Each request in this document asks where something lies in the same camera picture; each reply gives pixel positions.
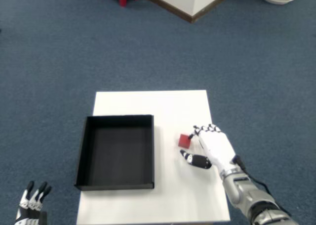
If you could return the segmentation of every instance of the black tray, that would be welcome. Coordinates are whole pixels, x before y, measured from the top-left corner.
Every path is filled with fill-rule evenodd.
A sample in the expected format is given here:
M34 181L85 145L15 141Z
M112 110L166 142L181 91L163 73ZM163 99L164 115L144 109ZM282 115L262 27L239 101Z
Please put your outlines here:
M154 117L87 117L75 186L80 190L154 188Z

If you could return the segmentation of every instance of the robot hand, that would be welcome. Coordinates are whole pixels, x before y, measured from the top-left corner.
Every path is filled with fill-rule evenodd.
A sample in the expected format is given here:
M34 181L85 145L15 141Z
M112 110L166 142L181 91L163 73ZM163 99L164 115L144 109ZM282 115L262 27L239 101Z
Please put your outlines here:
M34 182L29 182L19 204L15 225L46 225L47 213L41 212L43 200L51 191L51 186L46 186L46 182L42 183L31 197Z
M188 154L181 150L181 154L187 162L193 166L201 168L210 168L211 165L217 167L218 172L234 170L238 166L232 163L235 152L226 134L224 134L217 126L210 124L208 127L201 128L194 126L195 131L190 137L197 135L199 142L206 154L206 157L200 155Z
M210 124L194 128L189 138L198 136L206 157L188 154L184 150L180 151L181 154L193 166L210 168L210 163L216 166L230 203L240 209L252 225L298 225L274 200L268 187L246 171L227 136L217 126ZM253 181L265 187L266 191L257 188Z

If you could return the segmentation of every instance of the robot finger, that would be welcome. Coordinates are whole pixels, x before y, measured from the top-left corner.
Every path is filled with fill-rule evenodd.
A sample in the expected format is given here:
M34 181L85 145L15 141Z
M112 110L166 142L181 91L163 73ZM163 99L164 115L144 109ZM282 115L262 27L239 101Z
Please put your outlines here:
M184 157L184 159L192 166L203 169L209 169L212 166L211 162L205 156L190 154L187 153L185 150L180 150L180 153Z

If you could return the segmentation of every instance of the white tabletop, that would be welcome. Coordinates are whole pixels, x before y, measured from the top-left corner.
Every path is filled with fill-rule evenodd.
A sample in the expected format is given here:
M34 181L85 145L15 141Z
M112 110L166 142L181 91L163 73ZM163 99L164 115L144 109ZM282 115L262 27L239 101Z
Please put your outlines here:
M155 188L82 191L78 225L229 221L216 168L186 163L180 134L211 123L205 90L97 92L93 115L152 114L155 122ZM190 152L203 154L197 138Z

